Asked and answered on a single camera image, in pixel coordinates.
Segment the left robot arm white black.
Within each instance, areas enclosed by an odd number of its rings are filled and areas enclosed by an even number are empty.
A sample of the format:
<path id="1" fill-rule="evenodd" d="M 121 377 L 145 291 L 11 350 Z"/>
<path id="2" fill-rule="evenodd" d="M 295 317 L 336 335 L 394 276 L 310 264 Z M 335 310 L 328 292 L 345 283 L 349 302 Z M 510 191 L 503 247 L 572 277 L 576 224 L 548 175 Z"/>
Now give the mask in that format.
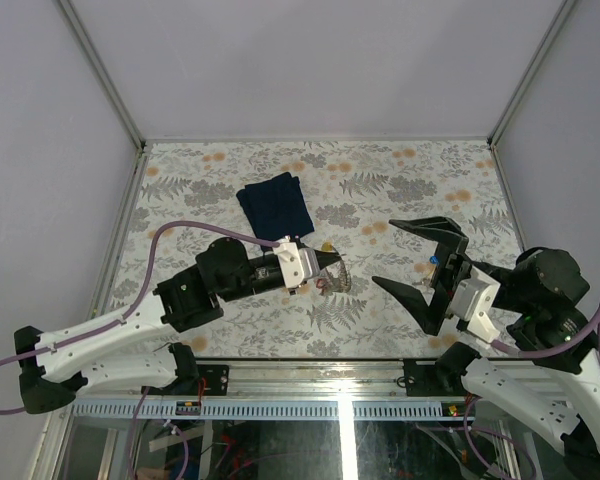
<path id="1" fill-rule="evenodd" d="M 287 239 L 251 259 L 242 242 L 223 237 L 197 255 L 193 266 L 128 307 L 55 332 L 23 327 L 15 332 L 14 343 L 24 409 L 42 414 L 86 394 L 142 388 L 188 394 L 199 381 L 189 346 L 174 342 L 133 355 L 125 348 L 215 321 L 223 315 L 223 303 L 280 288 L 296 290 L 340 259 L 336 252 Z"/>

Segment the key with yellow tag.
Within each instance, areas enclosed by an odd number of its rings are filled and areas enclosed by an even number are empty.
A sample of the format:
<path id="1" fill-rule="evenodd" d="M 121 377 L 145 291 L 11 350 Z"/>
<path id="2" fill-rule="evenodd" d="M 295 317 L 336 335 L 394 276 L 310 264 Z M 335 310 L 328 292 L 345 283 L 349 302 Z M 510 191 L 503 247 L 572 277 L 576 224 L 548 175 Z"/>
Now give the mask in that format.
<path id="1" fill-rule="evenodd" d="M 427 272 L 423 272 L 423 276 L 418 281 L 414 282 L 413 286 L 414 287 L 423 286 L 423 287 L 429 288 L 431 286 L 431 282 L 432 282 L 433 276 L 435 274 L 435 270 L 436 270 L 436 266 L 430 265 L 429 270 Z"/>

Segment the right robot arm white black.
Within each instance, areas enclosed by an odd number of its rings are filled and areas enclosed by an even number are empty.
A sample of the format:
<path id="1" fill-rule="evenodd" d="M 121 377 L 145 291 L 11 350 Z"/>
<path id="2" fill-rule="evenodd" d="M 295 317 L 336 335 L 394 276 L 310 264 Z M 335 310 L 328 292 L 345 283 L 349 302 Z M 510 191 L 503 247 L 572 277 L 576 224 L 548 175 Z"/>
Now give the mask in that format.
<path id="1" fill-rule="evenodd" d="M 435 242 L 433 296 L 383 277 L 374 283 L 425 334 L 438 334 L 444 320 L 456 318 L 458 330 L 484 347 L 548 373 L 570 404 L 543 398 L 460 341 L 428 368 L 428 379 L 416 378 L 416 387 L 427 396 L 443 391 L 489 401 L 542 437 L 576 478 L 600 479 L 600 301 L 591 318 L 578 309 L 590 285 L 574 258 L 535 247 L 508 269 L 471 259 L 467 236 L 448 217 L 389 223 Z"/>

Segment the keyring with tagged keys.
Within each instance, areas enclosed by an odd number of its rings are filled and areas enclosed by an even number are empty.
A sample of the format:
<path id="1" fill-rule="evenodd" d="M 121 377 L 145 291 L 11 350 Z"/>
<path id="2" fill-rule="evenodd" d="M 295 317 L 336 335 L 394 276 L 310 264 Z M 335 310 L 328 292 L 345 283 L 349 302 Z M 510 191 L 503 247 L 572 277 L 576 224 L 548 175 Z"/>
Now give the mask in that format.
<path id="1" fill-rule="evenodd" d="M 329 241 L 324 242 L 320 250 L 336 252 L 341 256 Z M 315 279 L 315 286 L 321 296 L 329 296 L 334 293 L 348 293 L 351 290 L 351 285 L 351 276 L 343 259 L 322 270 Z"/>

